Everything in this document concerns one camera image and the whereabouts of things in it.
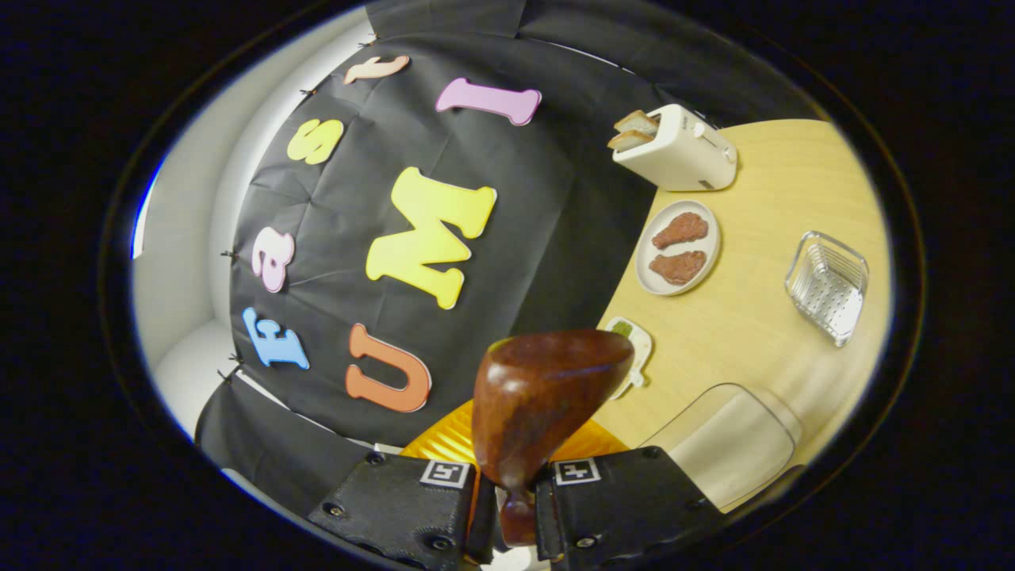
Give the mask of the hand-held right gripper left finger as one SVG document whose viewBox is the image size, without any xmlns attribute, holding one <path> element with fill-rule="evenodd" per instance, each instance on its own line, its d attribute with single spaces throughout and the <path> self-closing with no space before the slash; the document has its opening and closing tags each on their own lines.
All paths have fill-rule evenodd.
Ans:
<svg viewBox="0 0 1015 571">
<path fill-rule="evenodd" d="M 475 463 L 473 402 L 401 453 L 367 452 L 309 520 L 416 568 L 478 568 L 494 558 L 496 493 Z"/>
</svg>

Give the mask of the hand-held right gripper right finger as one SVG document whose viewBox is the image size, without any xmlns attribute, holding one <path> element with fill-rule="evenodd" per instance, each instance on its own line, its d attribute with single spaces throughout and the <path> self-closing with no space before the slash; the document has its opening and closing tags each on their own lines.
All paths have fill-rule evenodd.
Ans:
<svg viewBox="0 0 1015 571">
<path fill-rule="evenodd" d="M 535 481 L 538 559 L 635 566 L 717 534 L 726 516 L 671 458 L 674 427 L 642 447 L 546 463 Z"/>
</svg>

